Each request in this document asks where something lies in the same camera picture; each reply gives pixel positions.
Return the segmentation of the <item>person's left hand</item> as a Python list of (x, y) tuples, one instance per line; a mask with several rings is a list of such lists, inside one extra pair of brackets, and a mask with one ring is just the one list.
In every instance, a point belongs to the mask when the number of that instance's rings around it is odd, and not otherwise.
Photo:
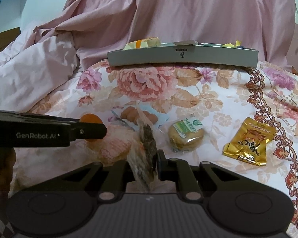
[(16, 154), (13, 148), (0, 148), (0, 207), (2, 207), (8, 198), (15, 162)]

